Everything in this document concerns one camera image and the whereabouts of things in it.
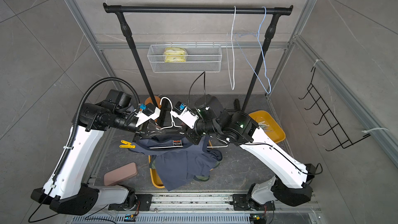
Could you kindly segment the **plain green tank top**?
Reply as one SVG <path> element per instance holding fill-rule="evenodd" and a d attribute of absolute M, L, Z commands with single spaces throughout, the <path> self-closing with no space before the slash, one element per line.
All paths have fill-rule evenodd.
<path fill-rule="evenodd" d="M 195 181 L 209 181 L 209 176 L 195 176 L 193 179 Z"/>

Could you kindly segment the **dark grey tank top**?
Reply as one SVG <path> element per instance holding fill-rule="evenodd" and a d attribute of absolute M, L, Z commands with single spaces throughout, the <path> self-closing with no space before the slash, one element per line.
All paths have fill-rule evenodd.
<path fill-rule="evenodd" d="M 209 136 L 202 137 L 199 145 L 184 135 L 163 134 L 133 143 L 131 152 L 151 156 L 152 167 L 168 191 L 190 183 L 195 176 L 209 176 L 222 161 L 222 152 L 208 148 Z"/>

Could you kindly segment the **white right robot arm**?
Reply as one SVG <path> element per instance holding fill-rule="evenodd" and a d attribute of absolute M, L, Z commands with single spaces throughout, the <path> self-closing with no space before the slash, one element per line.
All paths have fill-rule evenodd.
<path fill-rule="evenodd" d="M 299 206 L 312 199 L 310 181 L 317 170 L 313 164 L 303 164 L 292 158 L 247 113 L 229 113 L 215 96 L 200 97 L 194 107 L 195 113 L 187 112 L 188 120 L 180 117 L 188 128 L 189 139 L 197 141 L 211 135 L 232 143 L 254 155 L 274 172 L 271 179 L 251 185 L 246 198 L 252 208 L 275 200 L 288 206 Z"/>

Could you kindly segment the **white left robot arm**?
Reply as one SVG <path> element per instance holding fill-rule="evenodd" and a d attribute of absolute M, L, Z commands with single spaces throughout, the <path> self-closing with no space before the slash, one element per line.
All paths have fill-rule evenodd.
<path fill-rule="evenodd" d="M 106 82 L 120 82 L 131 94 L 112 90 L 100 103 L 86 100 L 92 91 Z M 72 120 L 66 145 L 55 170 L 41 188 L 31 193 L 31 199 L 48 205 L 56 214 L 82 216 L 95 207 L 111 206 L 128 210 L 137 206 L 134 189 L 120 185 L 94 187 L 83 183 L 84 173 L 98 142 L 109 128 L 136 133 L 147 121 L 160 116 L 153 104 L 142 104 L 135 89 L 118 77 L 105 77 L 84 93 Z"/>

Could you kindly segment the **light blue wire hanger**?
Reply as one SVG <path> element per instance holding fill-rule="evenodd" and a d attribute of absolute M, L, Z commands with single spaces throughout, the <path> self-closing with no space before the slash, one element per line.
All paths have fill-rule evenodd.
<path fill-rule="evenodd" d="M 259 40 L 260 30 L 262 28 L 262 25 L 264 23 L 264 20 L 266 18 L 266 13 L 267 13 L 267 8 L 265 6 L 263 6 L 262 8 L 264 9 L 264 17 L 263 17 L 261 23 L 259 24 L 257 33 L 256 34 L 255 33 L 234 33 L 233 37 L 234 37 L 234 40 L 235 40 L 236 44 L 238 45 L 240 51 L 242 52 L 246 62 L 249 64 L 249 66 L 251 67 L 252 71 L 254 72 L 255 79 L 259 80 L 259 82 L 260 82 L 262 88 L 264 89 L 265 93 L 269 94 L 269 93 L 272 92 L 272 86 L 271 86 L 270 78 L 267 76 L 267 66 L 266 66 L 266 61 L 265 61 L 265 51 L 263 51 L 263 45 L 260 43 L 260 40 Z M 257 38 L 257 42 L 258 42 L 258 44 L 260 46 L 260 50 L 261 50 L 261 52 L 260 52 L 260 58 L 261 58 L 260 66 L 264 65 L 264 77 L 266 78 L 267 83 L 268 83 L 268 87 L 267 88 L 265 87 L 264 83 L 262 82 L 261 78 L 259 77 L 258 72 L 255 72 L 255 69 L 252 67 L 252 65 L 248 61 L 245 53 L 243 52 L 243 50 L 242 50 L 242 48 L 241 48 L 241 46 L 240 46 L 240 44 L 239 44 L 239 42 L 237 40 L 237 36 L 238 37 L 242 37 L 242 36 L 246 36 L 246 35 L 252 35 L 252 36 Z"/>

